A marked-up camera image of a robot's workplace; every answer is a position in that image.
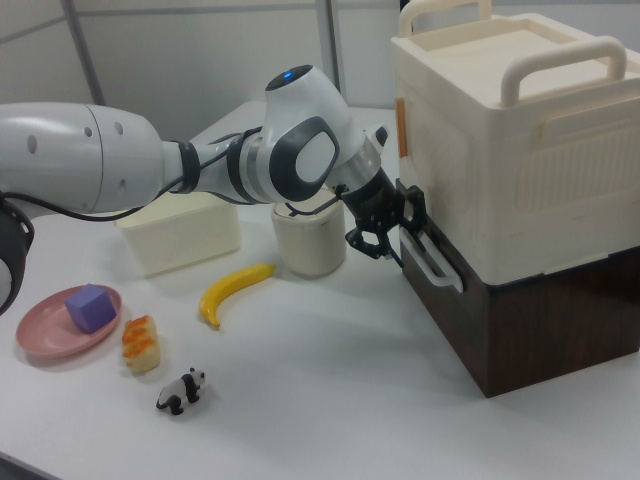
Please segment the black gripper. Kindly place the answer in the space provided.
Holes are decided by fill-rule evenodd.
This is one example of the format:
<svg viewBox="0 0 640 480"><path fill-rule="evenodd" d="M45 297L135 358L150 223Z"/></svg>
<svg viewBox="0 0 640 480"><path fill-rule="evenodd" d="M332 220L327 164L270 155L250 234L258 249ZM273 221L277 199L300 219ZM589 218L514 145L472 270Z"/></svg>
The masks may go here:
<svg viewBox="0 0 640 480"><path fill-rule="evenodd" d="M417 186L400 185L398 191L380 168L363 186L356 188L342 181L334 187L334 191L354 219L355 228L345 235L351 248L375 260L393 260L402 268L403 261L391 246L386 232L372 232L376 243L368 242L365 238L366 231L389 231L400 224L419 250L426 250L421 240L427 222L426 203L424 192Z"/></svg>

